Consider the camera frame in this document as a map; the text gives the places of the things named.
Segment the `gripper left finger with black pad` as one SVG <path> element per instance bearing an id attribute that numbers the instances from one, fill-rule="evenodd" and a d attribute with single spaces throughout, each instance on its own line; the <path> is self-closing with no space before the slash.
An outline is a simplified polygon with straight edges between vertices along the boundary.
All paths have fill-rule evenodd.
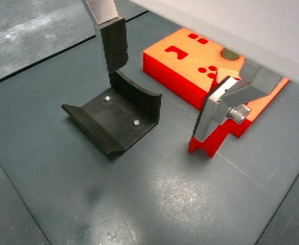
<path id="1" fill-rule="evenodd" d="M 94 21 L 96 37 L 103 43 L 106 67 L 117 72 L 129 62 L 126 19 L 119 15 L 114 0 L 82 0 Z"/>

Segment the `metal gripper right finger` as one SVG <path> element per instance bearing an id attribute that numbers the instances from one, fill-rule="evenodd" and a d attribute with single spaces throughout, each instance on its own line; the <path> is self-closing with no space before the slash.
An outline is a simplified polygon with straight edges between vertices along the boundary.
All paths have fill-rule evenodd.
<path id="1" fill-rule="evenodd" d="M 252 109 L 246 103 L 268 96 L 284 76 L 246 59 L 240 72 L 241 79 L 226 77 L 218 87 L 209 93 L 199 112 L 194 137 L 203 142 L 226 119 L 242 123 Z"/>

